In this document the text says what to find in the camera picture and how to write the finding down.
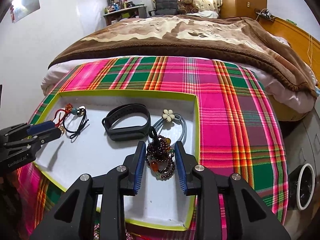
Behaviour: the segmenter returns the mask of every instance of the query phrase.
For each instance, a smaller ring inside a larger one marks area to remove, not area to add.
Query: desk top
[[[113,11],[113,12],[104,14],[103,16],[108,16],[108,15],[115,14],[115,13],[118,13],[118,12],[125,12],[125,11],[129,11],[129,10],[132,10],[132,9],[140,8],[140,7],[145,7],[145,5],[139,5],[139,6],[134,6],[134,7],[128,7],[128,8],[120,9],[120,10],[117,10],[117,11]]]

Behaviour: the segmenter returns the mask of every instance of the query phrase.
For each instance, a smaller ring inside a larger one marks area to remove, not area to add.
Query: silver screw
[[[203,171],[203,170],[204,170],[204,166],[202,166],[202,165],[196,165],[196,166],[195,166],[195,170],[196,170],[196,171]]]
[[[127,168],[124,165],[120,165],[120,166],[117,167],[117,171],[119,171],[119,172],[124,172],[126,169]]]
[[[231,178],[233,178],[234,180],[240,180],[241,176],[238,173],[234,173],[234,174],[231,175]]]
[[[89,178],[90,178],[90,176],[89,176],[88,174],[82,174],[82,175],[80,176],[80,179],[81,179],[82,181],[87,181]]]

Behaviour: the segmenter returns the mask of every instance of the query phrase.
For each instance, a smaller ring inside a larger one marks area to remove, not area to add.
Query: desk
[[[104,14],[104,18],[106,19],[107,26],[111,25],[111,21],[119,19],[121,15],[125,13],[129,13],[130,17],[133,16],[139,16],[139,18],[146,18],[147,17],[147,11],[146,11],[145,5],[139,5],[134,7],[129,7],[125,9],[121,9],[118,11],[113,11],[107,14]]]

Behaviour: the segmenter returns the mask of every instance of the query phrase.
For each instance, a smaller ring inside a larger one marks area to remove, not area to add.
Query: fleece blanket
[[[53,97],[74,90],[160,90],[197,95],[199,163],[217,174],[241,174],[283,223],[288,204],[288,176],[278,122],[263,86],[240,66],[199,58],[127,57],[104,59],[71,70],[36,109],[36,123]],[[19,171],[24,224],[29,235],[59,200],[62,191],[29,164]],[[220,196],[223,240],[227,222]],[[193,240],[196,212],[184,232],[127,225],[143,239]]]
[[[246,17],[127,19],[75,42],[50,66],[73,59],[129,55],[205,57],[249,64],[289,90],[306,91],[316,98],[311,74],[301,58]]]

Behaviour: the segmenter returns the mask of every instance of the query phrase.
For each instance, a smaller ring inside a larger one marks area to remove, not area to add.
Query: black cord bracelet
[[[65,126],[65,124],[64,124],[67,116],[69,116],[69,115],[70,115],[70,113],[69,113],[69,114],[66,114],[66,115],[63,117],[62,126],[63,126],[63,128],[64,128],[68,133],[72,133],[69,138],[70,138],[70,139],[73,139],[73,138],[75,138],[76,136],[78,136],[78,135],[81,133],[81,131],[84,129],[84,127],[85,127],[86,123],[89,121],[89,119],[86,120],[87,110],[86,110],[86,109],[83,109],[83,116],[82,116],[82,119],[81,119],[81,122],[80,122],[80,124],[79,124],[78,129],[77,129],[76,131],[70,131],[70,130],[68,130],[68,129],[66,128],[66,126]]]

